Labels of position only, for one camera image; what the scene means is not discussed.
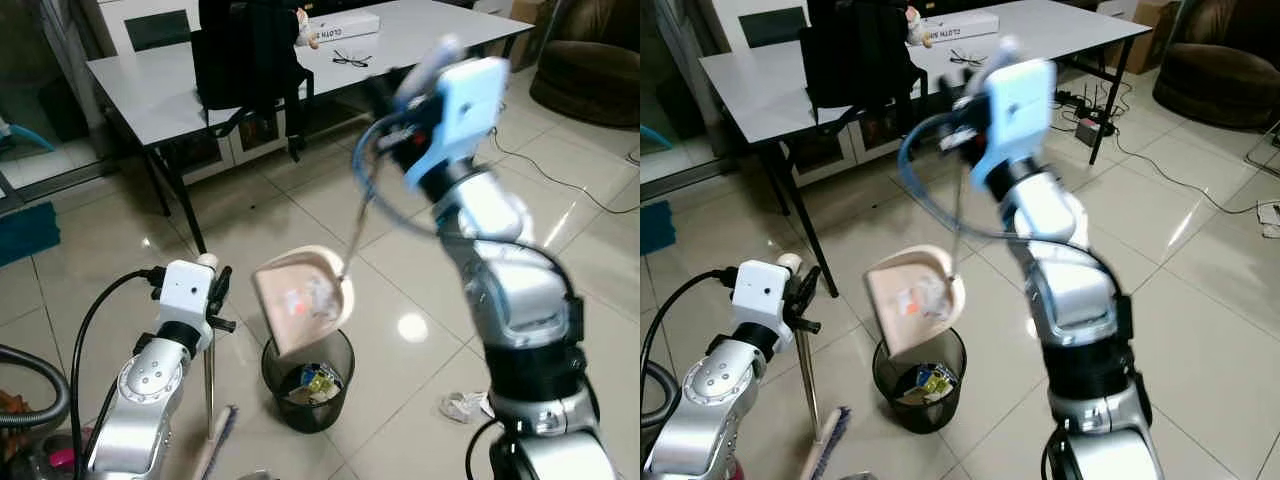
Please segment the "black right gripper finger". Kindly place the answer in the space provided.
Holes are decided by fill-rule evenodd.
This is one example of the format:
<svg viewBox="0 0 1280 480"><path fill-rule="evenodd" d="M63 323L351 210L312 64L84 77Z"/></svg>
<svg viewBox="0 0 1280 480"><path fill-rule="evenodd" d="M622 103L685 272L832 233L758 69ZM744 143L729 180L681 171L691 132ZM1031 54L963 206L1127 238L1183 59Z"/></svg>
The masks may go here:
<svg viewBox="0 0 1280 480"><path fill-rule="evenodd" d="M965 95L975 96L982 92L986 78L996 70L1014 65L1021 60L1021 46L1016 37L1006 35L1000 38L998 47L987 59L984 65L966 82Z"/></svg>
<svg viewBox="0 0 1280 480"><path fill-rule="evenodd" d="M463 56L457 35L444 35L436 46L403 77L396 88L396 105L410 105L416 97L430 93L443 69Z"/></svg>

